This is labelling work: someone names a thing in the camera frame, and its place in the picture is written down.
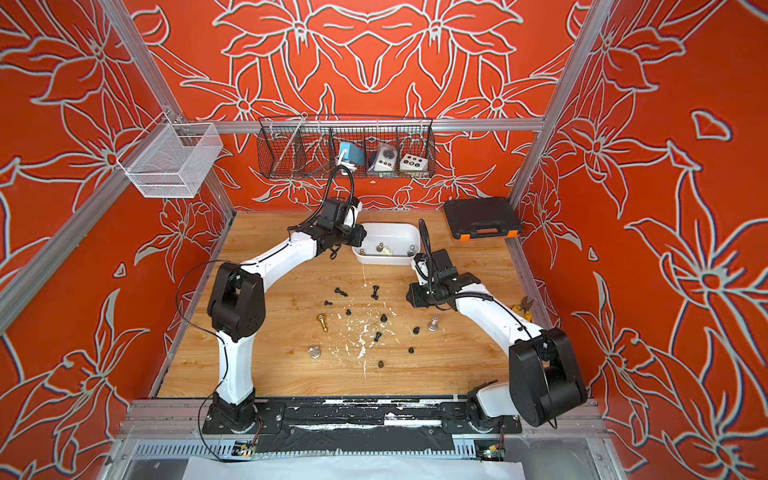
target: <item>white plastic tray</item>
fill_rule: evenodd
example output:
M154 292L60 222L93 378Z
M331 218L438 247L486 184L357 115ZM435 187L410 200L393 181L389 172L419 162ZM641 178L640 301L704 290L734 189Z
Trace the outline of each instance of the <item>white plastic tray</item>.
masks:
M357 261L366 265L410 265L413 255L421 250L419 229L410 223L364 223L366 238L360 247L352 247ZM381 243L388 247L393 255L377 252L376 247Z

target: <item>wooden surface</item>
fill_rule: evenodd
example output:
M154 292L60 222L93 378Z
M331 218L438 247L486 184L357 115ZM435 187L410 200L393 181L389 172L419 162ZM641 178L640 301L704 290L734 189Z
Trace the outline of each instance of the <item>wooden surface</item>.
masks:
M263 253L285 240L286 227L306 215L238 214L220 258L244 261ZM446 248L460 273L474 273L503 303L520 302L522 289L503 239L455 242L438 211L365 211L358 221L417 225L419 218L427 223L433 251ZM207 329L213 281L214 275L192 318ZM347 246L335 260L325 252L277 280L266 292L266 321L253 346L257 395L452 394L491 380L505 381L507 356L474 322L453 311L408 304L408 285L415 281L410 266L363 266ZM371 298L374 284L380 287L378 301ZM349 297L334 293L337 286ZM325 300L333 305L324 306ZM328 316L328 333L316 321L319 313ZM382 313L387 323L379 321ZM434 315L439 328L433 333L427 323ZM418 335L412 332L416 326L421 329ZM382 338L374 343L378 331ZM217 341L188 328L159 396L208 396L217 384ZM320 346L318 359L307 353L311 345ZM411 346L413 354L408 353Z

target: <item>white mesh basket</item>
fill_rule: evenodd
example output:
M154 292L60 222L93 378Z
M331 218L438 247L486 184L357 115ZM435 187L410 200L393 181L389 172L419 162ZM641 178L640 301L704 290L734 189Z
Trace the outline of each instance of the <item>white mesh basket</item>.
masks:
M179 136L169 124L125 173L147 198L194 198L222 148L216 127Z

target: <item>blue box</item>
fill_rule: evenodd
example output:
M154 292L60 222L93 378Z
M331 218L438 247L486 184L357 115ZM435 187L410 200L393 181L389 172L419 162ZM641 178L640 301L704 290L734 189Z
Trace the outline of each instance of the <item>blue box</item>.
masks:
M366 155L357 145L343 141L339 143L339 160L350 162L351 164L363 166L366 162Z

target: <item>red wall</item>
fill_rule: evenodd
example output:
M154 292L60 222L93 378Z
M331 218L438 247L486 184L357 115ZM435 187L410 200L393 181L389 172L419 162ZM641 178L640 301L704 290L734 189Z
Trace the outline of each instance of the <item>red wall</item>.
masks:
M98 3L85 0L3 2L0 84L2 288L160 108Z
M0 5L0 287L159 113L97 2ZM0 478L94 478L175 337L224 215L129 186L0 336ZM181 287L191 298L201 271Z
M312 2L310 10L309 2L284 0L195 8L125 3L188 118L245 121L303 111L543 115L589 5L384 0ZM359 182L356 194L366 208L505 196L532 139L531 132L438 136L432 179ZM319 203L324 181L266 180L257 173L252 135L225 142L232 155L218 161L217 173L239 210Z
M525 254L630 478L768 478L768 9L638 6L525 191Z

